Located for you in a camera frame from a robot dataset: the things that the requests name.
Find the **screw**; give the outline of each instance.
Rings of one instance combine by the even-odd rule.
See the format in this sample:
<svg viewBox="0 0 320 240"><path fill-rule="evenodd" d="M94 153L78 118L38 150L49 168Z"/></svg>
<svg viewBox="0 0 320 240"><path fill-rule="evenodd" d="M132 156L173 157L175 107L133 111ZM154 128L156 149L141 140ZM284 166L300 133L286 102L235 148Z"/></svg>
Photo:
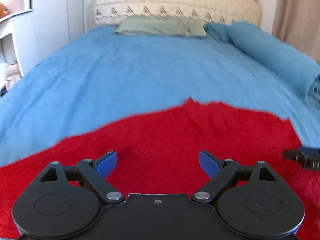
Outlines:
<svg viewBox="0 0 320 240"><path fill-rule="evenodd" d="M199 199L199 200L206 200L206 199L210 198L210 194L205 191L200 191L200 192L195 193L195 198Z"/></svg>
<svg viewBox="0 0 320 240"><path fill-rule="evenodd" d="M119 200L122 197L122 194L117 191L111 191L106 195L106 197L110 200Z"/></svg>

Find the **headboard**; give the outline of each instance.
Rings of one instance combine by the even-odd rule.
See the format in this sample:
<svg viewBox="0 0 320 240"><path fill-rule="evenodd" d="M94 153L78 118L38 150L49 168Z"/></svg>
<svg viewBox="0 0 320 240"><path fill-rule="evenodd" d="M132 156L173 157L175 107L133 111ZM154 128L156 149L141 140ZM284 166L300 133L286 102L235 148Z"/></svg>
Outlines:
<svg viewBox="0 0 320 240"><path fill-rule="evenodd" d="M127 16L171 15L207 22L261 24L261 6L252 0L95 0L95 24L118 24Z"/></svg>

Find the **shelf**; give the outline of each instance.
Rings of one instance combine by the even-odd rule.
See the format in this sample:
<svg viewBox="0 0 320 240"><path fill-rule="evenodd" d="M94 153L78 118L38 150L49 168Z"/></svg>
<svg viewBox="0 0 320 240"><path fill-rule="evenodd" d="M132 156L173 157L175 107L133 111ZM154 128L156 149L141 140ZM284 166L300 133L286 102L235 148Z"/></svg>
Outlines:
<svg viewBox="0 0 320 240"><path fill-rule="evenodd" d="M28 10L25 10L25 11L20 11L20 12L17 12L17 13L12 13L12 14L9 14L7 15L6 17L3 17L0 19L0 23L4 22L5 20L11 18L11 17L14 17L16 15L20 15L20 14L24 14L24 13L27 13L27 12L32 12L33 10L32 9L28 9Z"/></svg>

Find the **curtain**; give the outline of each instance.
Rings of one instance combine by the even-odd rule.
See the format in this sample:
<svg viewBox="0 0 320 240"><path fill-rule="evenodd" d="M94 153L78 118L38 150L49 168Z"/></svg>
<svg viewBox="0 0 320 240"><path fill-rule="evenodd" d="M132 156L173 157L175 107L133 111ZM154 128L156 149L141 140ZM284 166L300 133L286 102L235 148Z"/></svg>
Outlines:
<svg viewBox="0 0 320 240"><path fill-rule="evenodd" d="M278 0L272 34L320 64L320 0Z"/></svg>

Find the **red fleece blanket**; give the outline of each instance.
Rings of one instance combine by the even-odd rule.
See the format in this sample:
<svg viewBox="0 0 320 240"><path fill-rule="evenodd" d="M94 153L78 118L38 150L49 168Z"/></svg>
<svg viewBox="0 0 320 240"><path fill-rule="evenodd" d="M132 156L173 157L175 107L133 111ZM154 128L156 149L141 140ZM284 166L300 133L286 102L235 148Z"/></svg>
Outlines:
<svg viewBox="0 0 320 240"><path fill-rule="evenodd" d="M306 218L298 235L302 240L320 239L320 174L282 158L283 150L300 144L288 120L223 103L189 100L164 112L130 117L1 168L0 237L18 237L11 218L13 202L51 161L75 165L115 150L118 166L108 181L123 194L191 195L209 180L198 163L200 151L206 149L243 165L267 161L305 204Z"/></svg>

